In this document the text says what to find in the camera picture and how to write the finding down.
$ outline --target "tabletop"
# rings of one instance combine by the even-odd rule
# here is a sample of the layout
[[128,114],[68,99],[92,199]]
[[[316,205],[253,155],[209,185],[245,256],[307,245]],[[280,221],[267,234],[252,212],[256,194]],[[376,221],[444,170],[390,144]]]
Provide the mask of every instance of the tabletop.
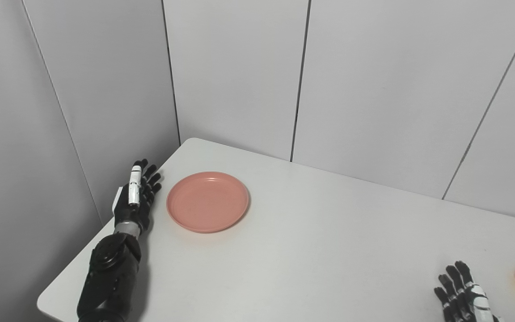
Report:
[[[159,171],[130,322],[443,322],[433,288],[459,259],[515,322],[515,218],[201,139]],[[201,171],[249,190],[245,216],[222,232],[190,232],[166,210],[172,186]],[[77,322],[90,252],[113,227],[43,291],[43,313]]]

